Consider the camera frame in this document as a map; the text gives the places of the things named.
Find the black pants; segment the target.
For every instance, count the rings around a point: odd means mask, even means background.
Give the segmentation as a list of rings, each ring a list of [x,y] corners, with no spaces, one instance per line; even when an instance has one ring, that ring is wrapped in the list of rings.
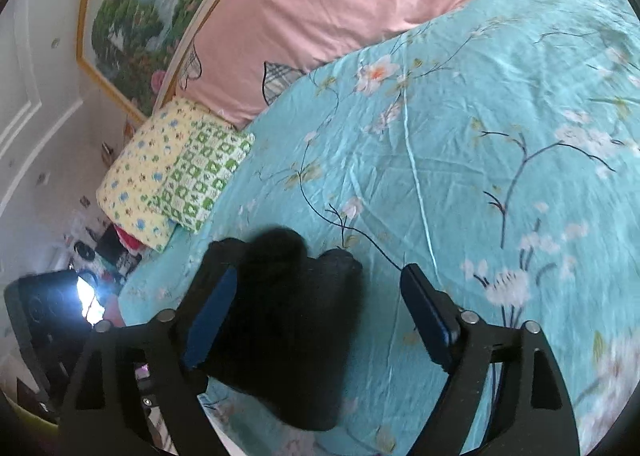
[[[363,268],[341,248],[311,257],[291,228],[242,243],[236,291],[204,372],[295,428],[337,425],[363,298]]]

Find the red fluffy cloth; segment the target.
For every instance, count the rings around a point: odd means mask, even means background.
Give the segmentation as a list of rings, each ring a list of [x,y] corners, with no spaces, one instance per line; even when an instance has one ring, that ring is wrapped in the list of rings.
[[[132,255],[142,253],[146,246],[136,237],[131,236],[119,226],[114,226],[120,244]]]

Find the yellow cartoon print pillow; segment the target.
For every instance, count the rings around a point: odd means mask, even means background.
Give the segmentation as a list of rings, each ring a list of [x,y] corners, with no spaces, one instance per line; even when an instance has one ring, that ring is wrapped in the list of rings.
[[[211,115],[184,98],[168,102],[138,128],[96,190],[96,202],[108,219],[155,251],[165,249],[175,223],[153,210],[150,200],[166,181],[193,125]]]

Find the green checkered pillow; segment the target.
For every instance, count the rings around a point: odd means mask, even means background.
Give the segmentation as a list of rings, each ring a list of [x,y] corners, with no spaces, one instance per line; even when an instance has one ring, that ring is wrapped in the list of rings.
[[[209,120],[194,123],[167,179],[151,197],[149,207],[191,233],[197,233],[254,142],[253,133],[239,132]]]

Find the light blue floral bedsheet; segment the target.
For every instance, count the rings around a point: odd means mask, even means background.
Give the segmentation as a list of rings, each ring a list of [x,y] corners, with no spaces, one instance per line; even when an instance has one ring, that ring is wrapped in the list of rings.
[[[490,324],[538,323],[590,453],[639,381],[639,20],[628,0],[472,0],[298,80],[195,234],[119,298],[129,325],[182,300],[207,246],[269,225],[364,268],[338,424],[304,432],[213,382],[250,455],[403,455],[445,382],[397,266]]]

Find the framed landscape painting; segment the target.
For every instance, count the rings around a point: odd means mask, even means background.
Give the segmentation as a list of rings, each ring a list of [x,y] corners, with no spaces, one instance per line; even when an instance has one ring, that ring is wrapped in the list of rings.
[[[220,0],[80,0],[76,59],[141,122],[175,85],[195,32]]]

